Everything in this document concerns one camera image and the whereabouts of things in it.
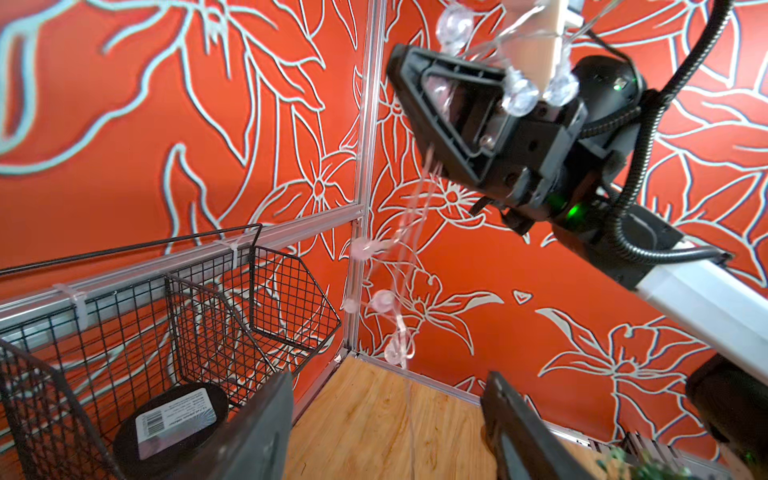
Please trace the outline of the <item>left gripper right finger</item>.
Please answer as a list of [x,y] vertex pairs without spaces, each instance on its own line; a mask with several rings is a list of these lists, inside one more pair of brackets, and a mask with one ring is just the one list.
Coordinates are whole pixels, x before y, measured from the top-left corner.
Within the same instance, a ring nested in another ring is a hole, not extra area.
[[499,479],[593,477],[500,373],[489,373],[480,405]]

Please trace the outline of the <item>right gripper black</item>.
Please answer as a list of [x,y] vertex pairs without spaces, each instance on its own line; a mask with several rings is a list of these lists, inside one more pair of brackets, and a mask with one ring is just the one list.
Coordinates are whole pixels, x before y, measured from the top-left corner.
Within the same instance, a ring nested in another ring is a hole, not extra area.
[[442,176],[480,186],[473,214],[494,205],[527,219],[557,218],[604,163],[606,151],[580,137],[588,116],[580,98],[560,109],[539,106],[510,131],[500,68],[397,44],[386,74],[417,145],[433,151]]

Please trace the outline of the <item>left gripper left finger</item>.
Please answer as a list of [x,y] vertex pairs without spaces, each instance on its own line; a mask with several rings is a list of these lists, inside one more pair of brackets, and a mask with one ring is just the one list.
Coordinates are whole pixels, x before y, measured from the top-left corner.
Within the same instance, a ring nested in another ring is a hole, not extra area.
[[293,423],[293,377],[273,374],[244,407],[177,470],[173,479],[283,477]]

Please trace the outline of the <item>small green christmas tree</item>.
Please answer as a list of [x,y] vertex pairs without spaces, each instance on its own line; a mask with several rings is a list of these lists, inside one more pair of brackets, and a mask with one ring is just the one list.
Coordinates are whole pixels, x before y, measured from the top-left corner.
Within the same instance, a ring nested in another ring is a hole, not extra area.
[[630,454],[617,447],[611,448],[596,461],[596,466],[607,479],[631,480],[692,480],[696,476],[687,467],[675,468],[643,454],[630,461]]

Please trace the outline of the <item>clear bulb string lights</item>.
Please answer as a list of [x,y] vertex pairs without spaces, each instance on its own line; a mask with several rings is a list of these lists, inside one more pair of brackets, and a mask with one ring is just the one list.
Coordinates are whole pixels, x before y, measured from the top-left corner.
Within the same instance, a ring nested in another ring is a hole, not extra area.
[[[467,47],[470,42],[470,34],[474,28],[474,13],[468,7],[461,5],[457,1],[449,1],[448,6],[443,11],[438,21],[438,32],[445,36],[442,40],[439,40],[440,46],[443,49],[443,53],[449,54],[449,59],[455,60],[456,55],[459,55],[464,47]],[[504,74],[502,78],[502,89],[504,95],[499,101],[492,101],[491,113],[500,113],[501,120],[515,120],[521,118],[524,113],[530,113],[535,107],[535,101],[538,100],[538,89],[531,83],[524,75],[519,72],[511,73],[509,68],[504,67]],[[451,100],[451,93],[454,87],[448,86],[448,81],[444,80],[432,80],[427,81],[428,95],[427,106],[430,106],[430,102],[433,99],[438,103],[438,119],[447,119],[449,112],[449,103]],[[348,313],[360,313],[361,318],[365,318],[366,315],[375,315],[377,321],[383,321],[386,319],[394,326],[394,331],[389,335],[386,340],[386,346],[382,343],[383,358],[386,360],[385,366],[395,367],[395,370],[399,373],[409,373],[408,362],[413,358],[416,348],[413,340],[413,332],[409,330],[405,323],[403,313],[407,313],[406,307],[403,302],[408,300],[407,288],[415,270],[419,267],[419,260],[416,251],[418,250],[418,241],[421,231],[424,227],[425,219],[428,215],[429,201],[434,195],[434,190],[440,185],[440,181],[436,179],[436,174],[440,172],[440,165],[434,163],[432,160],[431,147],[427,148],[426,153],[426,166],[422,167],[421,161],[422,155],[419,153],[419,149],[416,142],[416,136],[411,127],[404,126],[407,121],[405,119],[405,110],[400,105],[399,100],[393,93],[392,100],[400,108],[400,120],[395,120],[395,125],[401,124],[401,127],[406,131],[405,139],[408,144],[408,152],[406,153],[405,160],[401,160],[402,166],[406,160],[410,161],[411,170],[416,172],[416,176],[412,178],[409,193],[411,200],[404,210],[401,211],[401,216],[398,217],[397,229],[394,227],[391,230],[389,238],[378,238],[374,235],[374,238],[367,239],[361,237],[352,241],[349,254],[350,260],[359,260],[366,267],[370,267],[368,275],[365,278],[368,280],[375,280],[375,275],[379,275],[382,279],[382,274],[375,274],[374,272],[382,270],[387,274],[386,278],[392,280],[391,286],[387,288],[381,288],[375,292],[371,286],[368,290],[367,297],[361,297],[361,300],[353,300],[350,296],[345,298],[342,303],[343,309]],[[414,419],[412,408],[412,388],[410,386],[404,387],[404,401],[405,401],[405,416],[404,422],[406,425],[406,439],[408,442],[408,467],[403,479],[416,479],[416,460],[417,460],[417,446],[414,433]]]

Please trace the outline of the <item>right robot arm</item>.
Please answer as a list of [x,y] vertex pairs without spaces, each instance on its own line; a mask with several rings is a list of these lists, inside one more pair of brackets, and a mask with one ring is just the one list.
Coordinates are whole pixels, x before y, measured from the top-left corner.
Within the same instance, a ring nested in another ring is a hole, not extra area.
[[[479,394],[500,371],[545,419],[602,441],[635,431],[721,457],[684,396],[712,351],[572,255],[545,224],[525,237],[440,181],[418,244],[412,369]],[[767,5],[739,1],[660,125],[638,201],[730,251],[767,291]]]

